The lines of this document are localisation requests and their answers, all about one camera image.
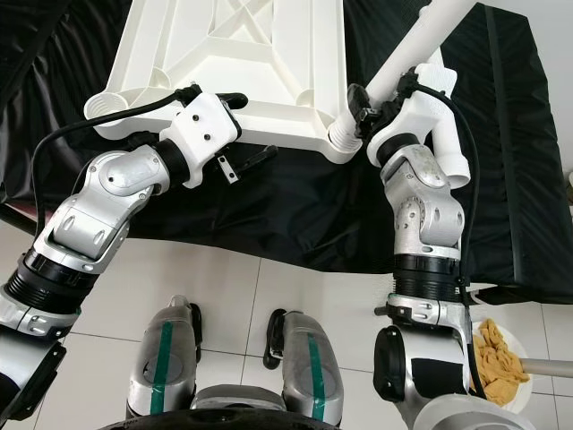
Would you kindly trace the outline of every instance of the black cloth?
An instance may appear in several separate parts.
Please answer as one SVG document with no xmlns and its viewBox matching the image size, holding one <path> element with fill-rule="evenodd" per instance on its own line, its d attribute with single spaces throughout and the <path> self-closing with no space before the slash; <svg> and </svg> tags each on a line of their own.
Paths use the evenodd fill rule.
<svg viewBox="0 0 573 430">
<path fill-rule="evenodd" d="M 349 83 L 368 83 L 425 3 L 345 1 Z M 85 101 L 105 88 L 129 7 L 129 0 L 0 0 L 0 202 L 33 203 L 33 148 L 82 120 Z M 472 281 L 501 285 L 481 294 L 491 303 L 573 303 L 571 219 L 547 81 L 526 18 L 479 4 L 442 52 L 458 72 L 453 99 L 482 164 Z M 137 133 L 111 142 L 93 130 L 59 139 L 41 163 L 48 206 L 70 193 L 96 154 L 149 139 L 155 136 Z M 243 160 L 260 150 L 233 144 L 228 157 Z M 469 193 L 455 192 L 465 208 Z M 392 218 L 379 171 L 363 150 L 337 166 L 320 153 L 280 149 L 232 186 L 207 167 L 201 187 L 152 199 L 130 233 L 319 271 L 382 273 L 392 268 Z"/>
</svg>

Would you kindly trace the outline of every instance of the tile floor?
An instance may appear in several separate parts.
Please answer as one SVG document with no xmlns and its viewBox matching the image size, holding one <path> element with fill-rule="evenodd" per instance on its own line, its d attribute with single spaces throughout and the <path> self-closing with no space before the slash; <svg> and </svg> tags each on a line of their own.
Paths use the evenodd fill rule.
<svg viewBox="0 0 573 430">
<path fill-rule="evenodd" d="M 15 268 L 31 237 L 0 224 L 0 280 Z M 200 305 L 203 359 L 197 383 L 259 385 L 280 392 L 280 370 L 262 366 L 270 313 L 298 309 L 316 318 L 342 368 L 342 427 L 406 429 L 396 408 L 372 387 L 372 348 L 389 320 L 374 316 L 391 279 L 384 275 L 318 273 L 197 245 L 129 240 L 100 278 L 64 345 L 68 355 L 34 417 L 6 430 L 91 430 L 123 419 L 127 382 L 146 324 L 174 294 Z M 477 306 L 473 319 L 493 317 L 530 357 L 573 360 L 573 307 Z M 573 430 L 573 381 L 536 377 L 523 414 L 538 430 Z"/>
</svg>

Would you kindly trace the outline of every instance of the green stripe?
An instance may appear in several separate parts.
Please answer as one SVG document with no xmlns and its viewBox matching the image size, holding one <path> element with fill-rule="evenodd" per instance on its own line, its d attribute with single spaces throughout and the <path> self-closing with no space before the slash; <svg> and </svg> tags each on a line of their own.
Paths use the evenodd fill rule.
<svg viewBox="0 0 573 430">
<path fill-rule="evenodd" d="M 322 421 L 324 419 L 324 380 L 322 379 L 321 353 L 316 339 L 308 334 L 308 350 L 311 355 L 312 372 L 312 417 Z"/>
<path fill-rule="evenodd" d="M 165 322 L 161 328 L 161 340 L 159 341 L 158 363 L 153 377 L 153 389 L 151 391 L 151 415 L 163 413 L 165 403 L 165 383 L 167 382 L 167 370 L 169 370 L 169 354 L 171 352 L 171 335 L 173 324 Z"/>
</svg>

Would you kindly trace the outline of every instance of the robot leg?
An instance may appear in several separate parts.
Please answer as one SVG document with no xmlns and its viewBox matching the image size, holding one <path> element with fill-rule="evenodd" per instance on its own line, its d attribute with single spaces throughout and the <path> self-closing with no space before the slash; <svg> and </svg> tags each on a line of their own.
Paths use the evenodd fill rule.
<svg viewBox="0 0 573 430">
<path fill-rule="evenodd" d="M 201 359 L 201 311 L 183 296 L 151 320 L 132 371 L 127 416 L 188 409 Z"/>
<path fill-rule="evenodd" d="M 322 327 L 310 316 L 282 309 L 270 317 L 263 364 L 283 360 L 283 399 L 290 412 L 337 426 L 344 389 L 334 351 Z"/>
</svg>

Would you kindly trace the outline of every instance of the black tablecloth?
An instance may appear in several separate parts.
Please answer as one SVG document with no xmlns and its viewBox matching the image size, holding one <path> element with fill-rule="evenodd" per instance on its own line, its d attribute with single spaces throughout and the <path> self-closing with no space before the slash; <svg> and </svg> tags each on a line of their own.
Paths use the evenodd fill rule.
<svg viewBox="0 0 573 430">
<path fill-rule="evenodd" d="M 30 154 L 47 133 L 83 119 L 85 101 L 104 89 L 130 3 L 0 0 L 0 202 L 33 202 Z M 425 3 L 345 2 L 349 83 L 368 83 Z M 479 4 L 442 52 L 458 72 L 453 99 L 472 127 L 482 164 L 472 280 L 500 285 L 482 294 L 491 303 L 573 303 L 571 219 L 547 81 L 526 18 Z M 89 130 L 59 139 L 42 161 L 48 205 L 55 208 L 70 193 L 94 155 L 153 138 L 138 133 L 109 142 Z M 234 144 L 229 158 L 260 149 Z M 319 271 L 388 272 L 392 212 L 378 174 L 363 150 L 336 166 L 319 153 L 280 149 L 235 185 L 207 168 L 201 187 L 152 199 L 131 233 Z M 467 208 L 469 189 L 455 196 Z"/>
</svg>

